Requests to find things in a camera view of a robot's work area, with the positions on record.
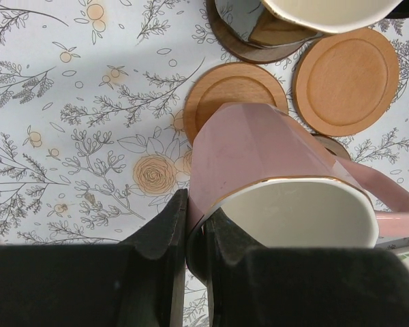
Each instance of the cup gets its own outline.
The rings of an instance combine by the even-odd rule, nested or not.
[[[366,191],[391,212],[375,211]],[[408,191],[330,154],[268,104],[224,104],[194,140],[189,245],[219,208],[268,247],[374,247],[379,235],[409,236]]]
[[[215,6],[245,43],[278,48],[372,25],[402,1],[215,0]]]

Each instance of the round wooden coaster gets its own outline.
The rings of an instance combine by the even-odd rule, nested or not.
[[[302,58],[292,90],[307,124],[321,134],[347,136],[383,115],[398,78],[394,48],[366,28],[318,41]]]
[[[240,58],[240,60],[247,61],[248,63],[273,63],[286,58],[303,45],[301,43],[270,49],[250,46],[232,33],[226,23],[219,17],[215,0],[206,0],[206,8],[212,32],[222,46],[232,55]]]
[[[288,113],[285,92],[273,75],[249,63],[226,63],[200,77],[186,99],[183,123],[191,144],[204,123],[228,102],[271,104]]]
[[[344,148],[344,146],[338,141],[320,134],[312,134],[312,136],[315,137],[315,139],[319,141],[319,143],[321,143],[323,147],[326,148],[326,150],[328,150],[328,152],[330,152],[332,155],[336,155],[337,157],[347,160],[352,159],[346,148]]]

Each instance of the printed flower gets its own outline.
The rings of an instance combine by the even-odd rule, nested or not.
[[[172,126],[176,132],[185,131],[185,126],[183,126],[183,110],[176,113]]]
[[[176,184],[174,162],[165,155],[142,157],[134,167],[134,180],[145,194],[160,195]]]
[[[179,171],[176,175],[178,182],[185,182],[191,176],[192,150],[186,151],[183,157],[178,158],[175,167]]]

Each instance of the tablecloth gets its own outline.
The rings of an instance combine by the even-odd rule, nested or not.
[[[338,140],[409,190],[409,19],[371,28],[397,51],[397,95],[372,127]],[[296,119],[291,80],[308,46],[263,65]],[[0,244],[115,243],[146,224],[188,187],[185,96],[234,61],[202,1],[0,0]],[[188,272],[184,324],[208,321]]]

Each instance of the branch print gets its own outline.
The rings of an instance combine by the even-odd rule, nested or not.
[[[47,177],[47,170],[31,156],[18,159],[10,135],[0,134],[0,235],[19,227],[27,212],[39,213],[42,196],[49,185],[64,185]]]
[[[106,95],[95,97],[95,104],[99,108],[93,108],[91,111],[87,107],[65,105],[61,111],[61,120],[70,125],[79,125],[82,123],[82,118],[88,118],[88,126],[105,124],[109,121],[111,115],[117,115],[120,112],[125,113],[126,127],[132,126],[134,123],[141,121],[141,110],[150,110],[156,118],[168,114],[172,111],[172,106],[176,106],[180,97],[175,93],[176,90],[185,84],[201,67],[202,63],[188,76],[180,76],[179,74],[172,75],[169,78],[162,78],[157,74],[151,75],[149,72],[143,74],[149,85],[156,86],[157,89],[165,88],[165,91],[149,91],[148,93],[132,93],[126,85],[120,86],[118,93],[119,99],[126,99],[128,106],[124,106],[121,102],[114,103],[111,98]]]
[[[199,326],[208,326],[209,317],[207,317],[207,292],[206,290],[201,291],[202,295],[199,298],[196,298],[194,301],[189,304],[184,305],[183,307],[183,322],[189,323],[188,326],[199,327]]]
[[[53,18],[65,26],[68,26],[67,23],[63,22],[59,18],[51,16],[49,14],[44,14],[42,12],[36,12],[33,10],[25,10],[25,9],[16,9],[5,7],[4,5],[0,4],[0,14],[1,14],[1,22],[0,22],[0,44],[2,46],[5,45],[5,32],[11,32],[12,27],[15,26],[17,29],[20,27],[26,27],[26,20],[29,16],[32,15],[41,15],[49,18]]]
[[[179,2],[180,0],[148,0],[144,6],[145,11],[142,13],[144,22],[141,23],[141,32],[136,38],[149,39],[150,34],[163,35],[170,25],[168,25],[168,20],[161,22],[159,17],[165,14],[164,9],[172,9]]]
[[[217,42],[217,38],[212,32],[211,24],[209,24],[206,11],[206,2],[203,2],[203,7],[200,8],[200,13],[202,14],[202,18],[205,23],[203,26],[196,24],[196,34],[193,34],[192,38],[197,40],[198,44],[203,44],[205,41],[210,44]]]
[[[42,97],[53,85],[48,73],[53,68],[39,74],[26,76],[21,74],[21,65],[9,61],[0,61],[0,109],[11,99],[19,99],[20,104]]]
[[[409,138],[397,140],[398,129],[394,128],[389,133],[383,135],[378,146],[373,145],[370,139],[365,140],[354,149],[356,154],[352,155],[355,162],[373,161],[378,159],[388,159],[391,164],[395,164],[399,159],[399,151],[405,150],[409,153]]]
[[[396,102],[406,90],[409,81],[409,41],[401,42],[398,39],[393,40],[392,45],[397,53],[400,64],[400,78],[397,92],[393,99]]]
[[[76,181],[75,190],[81,192],[78,198],[84,198],[86,201],[80,203],[80,213],[86,215],[82,217],[82,222],[88,228],[93,229],[95,225],[101,226],[109,224],[109,219],[133,215],[139,219],[145,218],[133,211],[130,206],[129,196],[131,195],[128,185],[124,184],[122,188],[118,188],[114,182],[109,179],[109,174],[120,174],[126,167],[121,163],[124,155],[114,155],[112,151],[108,152],[105,160],[95,157],[95,154],[104,146],[113,144],[110,140],[112,132],[101,133],[98,131],[93,134],[93,138],[87,137],[87,131],[74,130],[71,139],[76,142],[77,156],[73,158],[65,158],[66,162],[62,164],[71,168],[69,175],[78,174],[81,171],[88,172],[93,175],[91,184],[87,181]],[[93,184],[93,181],[99,181],[99,184]],[[97,196],[107,196],[114,200],[117,205],[104,206],[100,200],[96,200]]]
[[[48,223],[48,229],[51,231],[50,237],[42,238],[36,234],[36,231],[18,232],[19,238],[23,238],[26,243],[32,245],[66,245],[74,243],[99,244],[103,242],[119,242],[113,238],[89,237],[84,235],[84,227],[76,223],[70,227],[68,221],[59,221],[57,223]]]
[[[405,22],[406,19],[383,19],[370,27],[379,27],[383,33],[387,32],[392,27],[397,35],[403,36],[402,28]]]

